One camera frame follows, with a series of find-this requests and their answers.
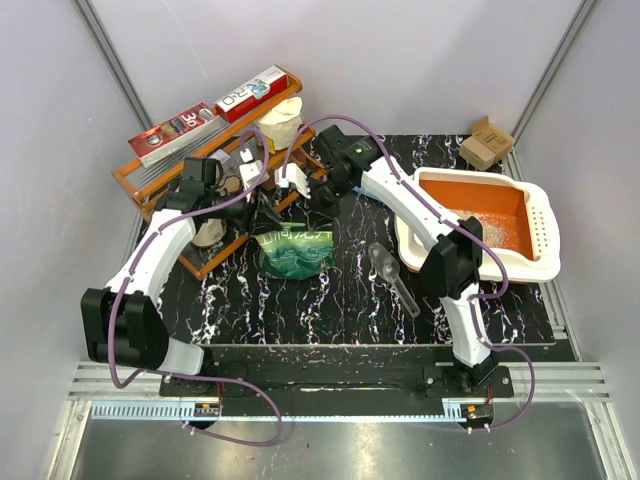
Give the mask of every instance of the black bracket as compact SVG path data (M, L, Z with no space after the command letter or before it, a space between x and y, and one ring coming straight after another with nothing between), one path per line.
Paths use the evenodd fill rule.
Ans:
M340 199L362 183L362 173L371 169L382 151L371 137L351 141L336 125L316 136L314 149L329 168L322 180L309 179L309 205L317 212L336 217Z
M189 213L228 202L232 197L217 191L216 182L223 176L220 161L215 158L187 157L177 184L165 192L155 206L163 209ZM281 230L280 217L273 211L264 195L251 195L247 200L236 202L216 212L193 218L196 230L211 218L236 220L243 232L257 235Z
M472 385L458 365L433 365L422 369L425 396L428 398L512 398L513 383L509 369L496 367L484 380Z
M87 353L94 362L107 363L109 313L116 294L108 288L89 288L80 308ZM116 317L116 364L155 370L164 361L169 334L151 299L135 292L124 295Z

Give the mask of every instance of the cable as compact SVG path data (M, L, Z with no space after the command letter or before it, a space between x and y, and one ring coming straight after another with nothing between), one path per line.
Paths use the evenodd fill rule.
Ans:
M534 367L533 367L533 362L531 361L531 358L529 358L529 355L527 355L524 350L522 350L522 349L520 349L518 347L515 347L515 346L496 347L489 341L489 339L487 339L484 335L482 335L481 328L480 328L480 319L477 318L477 315L476 315L476 312L475 312L475 305L473 303L475 300L478 300L478 299L489 300L489 299L494 299L494 298L501 297L507 291L507 288L509 287L509 277L507 275L507 270L506 270L504 264L502 263L502 261L500 260L498 255L487 244L485 244L482 240L480 240L478 237L476 237L471 232L465 230L464 228L462 228L460 225L458 225L456 223L453 223L453 222L451 222L451 221L449 221L447 219L443 220L442 219L442 214L433 205L431 205L425 198L423 198L413 188L412 185L410 185L407 181L405 181L405 180L403 180L401 178L400 172L396 168L394 162L391 160L391 155L389 154L389 151L387 150L387 148L384 146L384 143L382 143L380 137L378 135L376 135L375 132L373 132L369 127L364 125L359 120L356 120L355 118L349 117L347 115L325 115L325 116L322 116L322 117L314 120L313 122L309 122L309 123L306 123L305 125L303 125L298 130L298 132L296 133L296 136L293 138L293 140L291 141L291 144L289 145L289 148L287 149L287 153L285 154L284 163L283 163L283 166L282 166L283 175L286 175L286 169L287 169L287 164L289 163L289 157L290 157L291 152L293 150L293 146L297 142L298 138L300 138L300 135L302 135L302 133L306 129L311 127L312 125L315 125L316 123L319 123L319 122L322 122L322 121L325 121L325 120L344 120L346 122L349 122L349 123L351 123L353 125L356 125L356 126L360 127L362 130L364 130L367 133L367 135L369 135L375 141L375 143L378 145L378 147L382 151L382 154L384 155L384 158L385 158L385 160L387 162L387 165L389 166L389 169L391 170L393 175L396 177L396 179L399 180L400 183L409 192L411 192L411 194L427 210L429 210L429 212L431 212L433 215L435 215L435 217L441 223L443 223L444 225L447 225L448 227L452 228L456 232L464 235L465 237L470 239L472 242L474 242L476 245L478 245L483 251L487 252L487 254L493 259L493 261L496 263L496 265L500 269L500 273L502 275L502 286L501 286L501 288L500 288L500 290L498 292L496 292L496 293L485 293L485 294L473 294L473 295L469 296L468 300L469 300L469 303L471 304L471 317L473 318L473 326L474 326L474 329L476 331L476 334L478 335L478 339L484 345L486 345L486 347L489 350L492 350L494 352L512 351L512 352L518 353L520 356L522 356L524 361L527 362L527 365L529 366L529 372L531 373L531 389L529 391L529 396L527 398L527 401L526 401L524 407L522 408L522 410L520 410L520 412L514 418L512 418L511 420L508 420L507 422L505 422L503 424L500 424L500 425L497 425L495 427L492 427L492 430L499 430L501 428L513 425L513 423L515 423L517 420L519 420L522 417L522 415L524 415L524 413L529 409L529 407L531 406L531 403L533 402L533 397L535 395L535 390L536 390L536 376L535 376L535 370L534 370Z
M249 133L254 133L254 135L258 135L264 147L264 159L262 161L262 170L260 171L259 177L255 179L255 181L251 184L251 186L248 189L246 189L243 193L225 202L222 202L219 205L214 205L212 207L203 208L201 210L196 210L194 212L185 213L183 215L172 218L171 220L163 223L162 225L160 225L160 227L158 227L158 230L156 232L152 232L147 237L145 242L140 246L140 249L134 256L133 260L131 261L131 266L129 267L129 272L128 272L129 276L125 277L124 281L122 282L122 285L120 286L120 290L118 290L118 293L116 294L116 297L113 301L113 305L111 306L111 312L109 314L109 324L108 324L108 330L107 330L107 361L109 364L109 373L111 375L111 381L116 386L116 388L119 388L119 389L125 388L138 375L140 375L142 372L145 371L143 369L137 369L126 380L121 382L120 379L118 378L118 372L116 367L116 356L115 356L115 347L114 347L115 332L116 332L116 318L118 316L118 310L120 309L120 303L122 303L122 297L124 296L124 292L127 290L127 286L129 285L129 283L131 282L131 279L133 278L132 275L135 273L135 270L138 264L142 260L144 252L147 250L147 248L149 248L149 245L151 245L151 242L153 242L158 235L162 234L163 230L173 225L174 223L182 221L184 219L193 218L193 217L197 217L199 215L205 215L208 213L213 213L223 208L226 208L230 205L234 205L235 203L238 203L241 200L243 200L245 197L248 197L258 187L259 185L258 180L264 177L264 175L267 173L267 169L269 166L269 146L268 146L266 137L260 130L255 128L248 128L247 130L244 131L244 133L241 136L242 148L244 148L244 138ZM195 427L192 427L193 428L192 431L197 431L198 433L201 433L208 437L217 438L219 440L226 440L228 442L233 442L240 445L247 445L247 446L253 446L253 447L266 447L269 445L275 445L280 441L280 438L282 437L282 416L280 415L280 411L278 410L277 405L271 399L271 397L269 397L269 395L267 395L265 392L260 390L257 386L253 385L252 383L249 383L240 379L235 379L235 378L208 377L208 376L202 376L202 375L183 375L183 374L159 372L159 371L153 371L153 370L147 370L147 372L156 373L159 375L171 375L176 378L184 378L186 380L197 380L201 382L234 383L236 385L242 385L243 387L250 388L251 390L256 392L259 396L263 397L266 400L266 402L272 408L277 418L277 431L276 431L276 434L273 436L273 438L262 441L262 442L254 442L249 440L241 440L233 437L227 437L225 435L208 432Z
M485 400L484 404L489 405L491 403L491 400L493 400L493 387L489 385L487 387L487 400Z

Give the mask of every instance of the green plastic bag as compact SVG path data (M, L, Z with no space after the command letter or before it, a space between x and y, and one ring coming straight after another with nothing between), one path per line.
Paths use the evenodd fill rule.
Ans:
M260 269L272 278L305 280L334 266L333 232L298 230L304 223L282 223L284 230L256 235L262 247Z

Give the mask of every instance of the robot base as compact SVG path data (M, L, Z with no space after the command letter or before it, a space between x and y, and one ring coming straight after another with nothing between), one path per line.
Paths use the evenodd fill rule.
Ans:
M493 356L471 369L459 362L422 369L425 395L429 398L512 398L509 369L496 366Z

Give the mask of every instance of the small brown box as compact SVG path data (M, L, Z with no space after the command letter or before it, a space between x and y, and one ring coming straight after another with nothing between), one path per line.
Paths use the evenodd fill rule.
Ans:
M484 171L509 153L514 142L511 135L484 117L471 127L471 136L460 146L460 156Z

